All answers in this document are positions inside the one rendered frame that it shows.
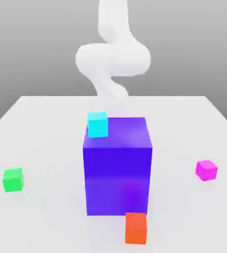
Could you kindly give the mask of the small cyan cube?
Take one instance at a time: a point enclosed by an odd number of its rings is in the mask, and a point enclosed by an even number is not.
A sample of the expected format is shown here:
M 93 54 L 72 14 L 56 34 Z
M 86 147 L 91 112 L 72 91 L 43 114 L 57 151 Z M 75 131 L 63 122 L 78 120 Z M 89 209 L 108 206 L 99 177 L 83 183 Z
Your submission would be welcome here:
M 89 138 L 108 136 L 108 117 L 106 112 L 88 112 L 88 136 Z

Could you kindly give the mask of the small magenta cube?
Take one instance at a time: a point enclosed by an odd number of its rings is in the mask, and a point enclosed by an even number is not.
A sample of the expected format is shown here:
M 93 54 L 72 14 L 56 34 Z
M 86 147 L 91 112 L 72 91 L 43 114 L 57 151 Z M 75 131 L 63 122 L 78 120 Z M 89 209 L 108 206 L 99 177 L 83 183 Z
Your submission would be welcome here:
M 195 173 L 202 181 L 216 179 L 218 166 L 210 160 L 198 161 L 196 164 Z

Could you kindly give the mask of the small orange cube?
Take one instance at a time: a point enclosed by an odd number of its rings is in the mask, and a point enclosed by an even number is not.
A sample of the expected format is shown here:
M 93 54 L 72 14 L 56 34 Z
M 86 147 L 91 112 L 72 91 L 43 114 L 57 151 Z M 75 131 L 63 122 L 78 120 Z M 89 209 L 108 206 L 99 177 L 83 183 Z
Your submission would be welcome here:
M 125 218 L 125 243 L 145 245 L 147 240 L 146 214 L 127 212 Z

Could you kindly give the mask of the small green cube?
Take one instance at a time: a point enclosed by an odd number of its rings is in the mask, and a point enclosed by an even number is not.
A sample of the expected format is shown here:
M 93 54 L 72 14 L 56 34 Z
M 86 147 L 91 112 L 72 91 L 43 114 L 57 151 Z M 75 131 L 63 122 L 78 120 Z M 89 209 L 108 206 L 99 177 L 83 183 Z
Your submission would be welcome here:
M 5 192 L 22 191 L 24 186 L 24 177 L 22 168 L 6 169 L 2 178 Z

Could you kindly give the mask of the large purple box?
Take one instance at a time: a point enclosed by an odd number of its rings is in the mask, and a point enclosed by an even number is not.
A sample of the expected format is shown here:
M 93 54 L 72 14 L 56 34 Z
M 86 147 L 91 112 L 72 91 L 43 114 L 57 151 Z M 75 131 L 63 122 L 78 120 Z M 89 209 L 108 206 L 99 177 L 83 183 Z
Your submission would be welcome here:
M 147 213 L 152 143 L 144 117 L 109 118 L 109 136 L 85 135 L 88 215 Z

